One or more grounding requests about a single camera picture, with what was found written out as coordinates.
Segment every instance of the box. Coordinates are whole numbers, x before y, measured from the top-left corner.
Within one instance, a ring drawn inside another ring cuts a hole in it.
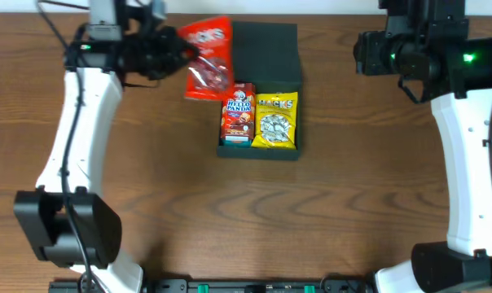
[[[304,99],[301,61],[298,55],[297,25],[234,22],[233,65],[235,80],[253,83],[257,94],[298,92],[297,127],[295,129],[297,149],[224,146],[219,138],[217,156],[241,159],[298,160],[302,151],[301,109]]]

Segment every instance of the white wall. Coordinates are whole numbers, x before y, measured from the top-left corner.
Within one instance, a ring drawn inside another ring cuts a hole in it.
[[[87,5],[88,0],[63,0]],[[169,13],[382,14],[378,0],[166,0]],[[48,11],[74,11],[46,6]],[[0,12],[32,12],[34,0],[0,0]],[[467,15],[492,15],[492,0],[467,0]]]

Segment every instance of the open box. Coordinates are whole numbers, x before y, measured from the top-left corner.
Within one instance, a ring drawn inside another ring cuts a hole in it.
[[[224,146],[224,158],[298,160],[301,154],[302,71],[298,55],[297,25],[253,22],[233,23],[233,66],[235,80],[253,83],[257,94],[298,92],[296,150]]]

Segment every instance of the wooden surface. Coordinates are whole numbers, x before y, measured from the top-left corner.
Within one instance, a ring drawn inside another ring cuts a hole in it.
[[[71,37],[86,18],[53,15]],[[188,24],[200,15],[172,15]],[[123,248],[153,277],[321,278],[362,275],[445,240],[448,191],[429,105],[396,77],[354,73],[358,33],[382,16],[234,16],[299,24],[305,76],[298,162],[215,155],[216,103],[182,98],[186,71],[158,89],[127,89],[106,155],[105,200],[123,220]],[[472,19],[492,37],[492,18]],[[36,15],[0,15],[0,290],[42,292],[76,277],[38,262],[17,221],[50,154],[64,97],[62,50]],[[130,81],[140,82],[139,77]]]

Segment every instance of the snack box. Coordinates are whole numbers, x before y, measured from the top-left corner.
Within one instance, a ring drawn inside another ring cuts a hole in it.
[[[301,109],[304,97],[301,61],[298,54],[297,25],[234,22],[233,64],[235,80],[253,83],[256,87],[256,94],[298,92],[295,133],[297,149],[225,146],[219,134],[217,156],[241,159],[298,160],[302,150]]]

